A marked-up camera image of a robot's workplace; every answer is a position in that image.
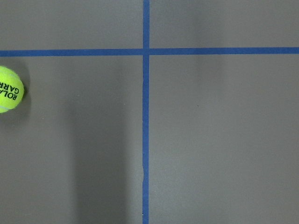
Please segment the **Roland Garros yellow tennis ball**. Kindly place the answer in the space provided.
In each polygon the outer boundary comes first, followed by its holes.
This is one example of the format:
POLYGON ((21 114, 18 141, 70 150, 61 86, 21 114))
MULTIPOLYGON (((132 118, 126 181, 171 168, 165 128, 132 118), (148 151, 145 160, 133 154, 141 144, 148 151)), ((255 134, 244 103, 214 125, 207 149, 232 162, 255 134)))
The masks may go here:
POLYGON ((11 69, 0 67, 0 113, 18 106, 24 95, 24 85, 20 77, 11 69))

